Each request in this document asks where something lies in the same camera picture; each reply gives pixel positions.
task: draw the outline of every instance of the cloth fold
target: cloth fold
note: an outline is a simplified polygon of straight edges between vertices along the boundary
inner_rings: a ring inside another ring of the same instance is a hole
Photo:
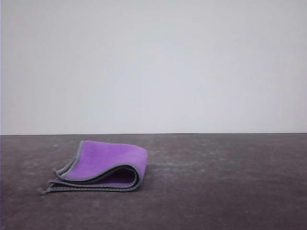
[[[81,141],[77,156],[42,194],[60,191],[132,191],[142,183],[147,151],[139,146]]]

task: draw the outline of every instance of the wall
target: wall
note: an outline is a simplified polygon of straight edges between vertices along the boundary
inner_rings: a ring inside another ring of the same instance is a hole
[[[2,0],[2,134],[307,132],[305,0]]]

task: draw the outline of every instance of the dark surface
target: dark surface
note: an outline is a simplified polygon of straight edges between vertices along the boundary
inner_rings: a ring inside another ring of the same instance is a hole
[[[149,152],[135,192],[39,196],[79,141]],[[2,230],[305,230],[307,134],[1,137]]]

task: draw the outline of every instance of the gray floor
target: gray floor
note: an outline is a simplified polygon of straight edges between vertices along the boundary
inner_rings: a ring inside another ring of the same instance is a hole
[[[135,192],[39,196],[79,141],[149,152]],[[2,230],[305,230],[307,134],[1,137]]]

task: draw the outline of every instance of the purple cloth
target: purple cloth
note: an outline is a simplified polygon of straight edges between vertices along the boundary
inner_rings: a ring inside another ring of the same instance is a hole
[[[132,191],[140,186],[147,151],[127,144],[81,141],[76,159],[55,171],[43,193],[58,191]]]

